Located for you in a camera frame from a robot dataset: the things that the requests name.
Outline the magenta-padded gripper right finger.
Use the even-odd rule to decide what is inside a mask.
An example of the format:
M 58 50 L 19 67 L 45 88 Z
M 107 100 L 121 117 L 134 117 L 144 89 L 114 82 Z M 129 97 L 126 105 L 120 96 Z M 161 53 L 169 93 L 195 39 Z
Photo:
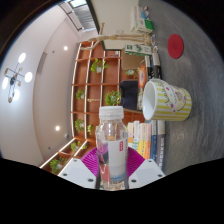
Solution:
M 144 159 L 134 149 L 128 149 L 127 184 L 129 189 L 143 187 L 164 176 L 165 174 L 153 159 Z

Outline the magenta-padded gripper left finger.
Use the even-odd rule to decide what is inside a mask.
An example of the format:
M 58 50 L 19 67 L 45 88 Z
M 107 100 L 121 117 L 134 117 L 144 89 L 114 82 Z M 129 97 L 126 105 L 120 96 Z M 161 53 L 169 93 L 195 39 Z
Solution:
M 58 176 L 78 186 L 97 189 L 100 186 L 100 177 L 96 151 L 96 148 L 92 148 L 81 159 L 71 159 Z

